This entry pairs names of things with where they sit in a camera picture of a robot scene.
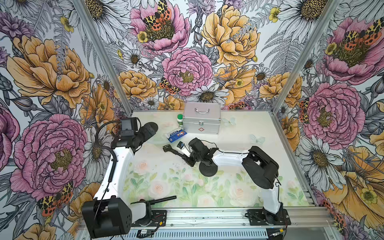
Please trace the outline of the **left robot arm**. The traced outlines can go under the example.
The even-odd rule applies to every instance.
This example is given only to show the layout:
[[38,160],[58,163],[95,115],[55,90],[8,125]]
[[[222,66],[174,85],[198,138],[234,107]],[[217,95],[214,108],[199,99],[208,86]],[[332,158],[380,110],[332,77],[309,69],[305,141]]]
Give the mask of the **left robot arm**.
[[122,236],[128,234],[137,221],[151,219],[151,205],[146,200],[131,204],[123,197],[124,181],[130,163],[141,146],[153,137],[159,127],[149,122],[144,125],[136,117],[116,121],[120,126],[113,134],[111,154],[106,175],[91,201],[84,202],[82,215],[90,238]]

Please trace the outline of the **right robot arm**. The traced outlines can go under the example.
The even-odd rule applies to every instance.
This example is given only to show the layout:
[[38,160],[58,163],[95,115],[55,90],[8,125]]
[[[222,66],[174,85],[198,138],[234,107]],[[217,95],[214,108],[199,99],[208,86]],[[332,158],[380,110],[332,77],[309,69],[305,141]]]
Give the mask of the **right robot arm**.
[[279,165],[261,148],[252,146],[247,151],[228,152],[218,147],[209,149],[202,140],[194,138],[189,142],[190,159],[199,162],[200,173],[212,177],[219,166],[242,166],[252,181],[260,187],[263,199],[263,218],[268,225],[284,222],[284,205],[280,201]]

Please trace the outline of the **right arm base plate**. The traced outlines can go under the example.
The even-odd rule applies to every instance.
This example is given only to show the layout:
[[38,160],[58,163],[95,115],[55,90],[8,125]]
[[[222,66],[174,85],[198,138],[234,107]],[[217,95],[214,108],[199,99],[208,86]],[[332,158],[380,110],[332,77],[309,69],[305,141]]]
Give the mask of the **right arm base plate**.
[[286,209],[272,214],[265,209],[250,209],[245,213],[251,226],[290,226],[291,219]]

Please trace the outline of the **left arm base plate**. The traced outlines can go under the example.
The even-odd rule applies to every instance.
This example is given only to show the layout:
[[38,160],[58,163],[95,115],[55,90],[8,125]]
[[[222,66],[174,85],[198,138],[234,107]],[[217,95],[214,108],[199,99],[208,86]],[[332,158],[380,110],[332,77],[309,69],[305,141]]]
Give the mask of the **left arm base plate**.
[[167,221],[166,210],[152,210],[152,216],[147,220],[137,220],[132,224],[133,227],[165,227]]

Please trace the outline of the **black round stand base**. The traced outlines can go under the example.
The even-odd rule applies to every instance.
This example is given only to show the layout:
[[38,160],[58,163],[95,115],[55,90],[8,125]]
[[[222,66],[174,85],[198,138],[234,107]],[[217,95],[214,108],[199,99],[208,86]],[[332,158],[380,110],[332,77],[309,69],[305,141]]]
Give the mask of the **black round stand base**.
[[205,177],[212,177],[218,171],[218,166],[213,161],[202,161],[199,164],[199,171]]

